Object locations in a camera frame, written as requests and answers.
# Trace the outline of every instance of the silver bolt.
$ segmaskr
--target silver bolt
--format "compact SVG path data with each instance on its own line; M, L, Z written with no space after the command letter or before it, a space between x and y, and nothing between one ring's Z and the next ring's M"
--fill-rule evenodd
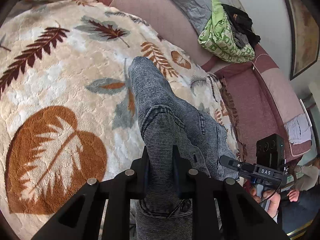
M124 172L124 174L127 175L127 176L132 176L132 175L134 174L134 170L131 170L131 169L126 170L126 171Z
M97 183L97 179L96 179L96 178L87 179L87 183L88 183L90 186L93 186L94 184Z
M229 185L233 185L236 183L236 181L233 178L226 178L226 183Z
M189 174L190 175L197 175L198 174L198 171L196 169L190 169L189 170Z

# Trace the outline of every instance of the painting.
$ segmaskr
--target painting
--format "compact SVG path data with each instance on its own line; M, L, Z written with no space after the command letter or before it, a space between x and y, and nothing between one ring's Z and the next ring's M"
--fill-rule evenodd
M285 0L291 25L292 67L290 80L311 67L319 54L319 27L301 0Z

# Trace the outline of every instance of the green patterned fabric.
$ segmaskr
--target green patterned fabric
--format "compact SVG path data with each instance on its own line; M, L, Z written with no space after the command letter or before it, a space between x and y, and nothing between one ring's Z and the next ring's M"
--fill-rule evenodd
M231 63L244 63L254 59L255 53L250 44L239 49L234 42L228 16L219 0L212 1L212 16L198 42L214 55Z

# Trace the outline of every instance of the hand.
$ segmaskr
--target hand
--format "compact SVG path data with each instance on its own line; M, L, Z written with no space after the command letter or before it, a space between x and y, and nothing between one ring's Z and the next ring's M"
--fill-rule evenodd
M290 190L290 192L287 194L290 202L297 202L298 198L299 198L299 193L300 193L300 191L297 189Z
M263 197L266 199L269 196L271 196L271 194L274 192L274 190L270 189L270 190L266 190L262 195ZM260 203L261 202L261 198L256 196L257 190L255 187L251 187L250 188L250 194L252 195L253 199L257 202ZM280 203L280 195L279 193L275 193L269 200L270 200L270 204L269 204L269 208L267 213L269 214L270 217L274 217L277 214L277 210L279 207L279 203Z

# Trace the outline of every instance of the beige fleece blanket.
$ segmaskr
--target beige fleece blanket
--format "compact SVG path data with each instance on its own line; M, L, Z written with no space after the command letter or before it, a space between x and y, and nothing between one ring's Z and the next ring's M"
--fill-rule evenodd
M144 143L127 68L145 56L237 152L220 83L142 19L96 0L23 0L0 29L0 209L21 239Z

